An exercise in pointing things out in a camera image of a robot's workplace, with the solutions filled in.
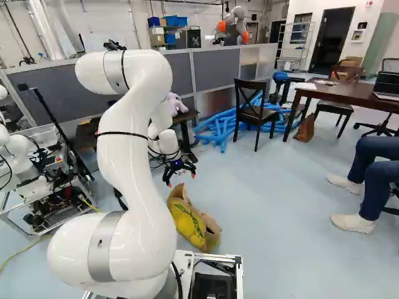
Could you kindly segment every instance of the laptop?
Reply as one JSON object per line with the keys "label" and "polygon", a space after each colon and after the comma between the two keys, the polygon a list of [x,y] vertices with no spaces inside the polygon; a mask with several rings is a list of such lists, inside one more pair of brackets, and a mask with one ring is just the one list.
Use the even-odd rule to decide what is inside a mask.
{"label": "laptop", "polygon": [[380,100],[399,102],[399,73],[379,72],[373,94]]}

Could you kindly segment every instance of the brown bag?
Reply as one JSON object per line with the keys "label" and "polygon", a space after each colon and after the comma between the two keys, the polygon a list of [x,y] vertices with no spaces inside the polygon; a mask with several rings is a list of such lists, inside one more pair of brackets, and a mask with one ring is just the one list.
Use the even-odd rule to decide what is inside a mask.
{"label": "brown bag", "polygon": [[298,132],[294,138],[300,142],[309,142],[314,136],[314,113],[310,114],[299,125]]}
{"label": "brown bag", "polygon": [[178,232],[200,251],[209,253],[219,244],[220,226],[211,216],[193,206],[184,183],[170,192],[166,203]]}

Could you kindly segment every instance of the floor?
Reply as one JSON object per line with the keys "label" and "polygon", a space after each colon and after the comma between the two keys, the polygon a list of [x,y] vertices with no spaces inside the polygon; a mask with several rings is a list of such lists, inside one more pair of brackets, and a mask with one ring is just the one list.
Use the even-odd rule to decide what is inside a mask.
{"label": "floor", "polygon": [[[225,154],[200,145],[194,149],[196,178],[173,177],[172,185],[185,182],[194,205],[223,228],[215,253],[243,256],[245,298],[397,298],[399,218],[383,214],[370,235],[343,232],[329,220],[331,213],[357,212],[362,200],[325,180],[327,173],[347,174],[356,141],[367,130],[352,128],[356,118],[357,113],[340,140],[335,138],[337,116],[321,113],[309,143],[292,138],[283,143],[281,134],[270,140],[263,133],[255,153],[255,132],[246,131],[237,143],[228,143]],[[118,209],[112,188],[98,172],[95,176],[100,208]],[[161,172],[154,180],[166,198],[170,189]],[[0,236],[0,260],[29,245],[3,223]],[[83,291],[50,271],[47,243],[18,256],[0,273],[0,299],[82,297]],[[194,250],[181,237],[178,248]]]}

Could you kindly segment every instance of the pink stuffed animal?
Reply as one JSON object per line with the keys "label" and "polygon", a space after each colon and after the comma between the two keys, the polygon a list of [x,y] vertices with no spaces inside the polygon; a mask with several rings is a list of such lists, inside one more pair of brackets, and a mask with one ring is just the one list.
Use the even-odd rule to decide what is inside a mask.
{"label": "pink stuffed animal", "polygon": [[188,112],[188,108],[181,102],[181,99],[177,94],[170,92],[168,94],[168,101],[173,112],[173,117],[177,116],[178,111],[182,113]]}

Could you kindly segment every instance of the person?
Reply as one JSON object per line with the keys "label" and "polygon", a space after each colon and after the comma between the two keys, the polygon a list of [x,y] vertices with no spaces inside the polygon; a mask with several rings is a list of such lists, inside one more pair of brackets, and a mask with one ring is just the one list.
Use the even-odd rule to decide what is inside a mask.
{"label": "person", "polygon": [[[374,162],[376,157],[390,161]],[[352,232],[371,233],[390,197],[391,183],[399,182],[399,137],[373,136],[359,139],[348,176],[341,178],[329,174],[327,180],[356,195],[360,195],[364,189],[359,213],[331,215],[335,226]]]}

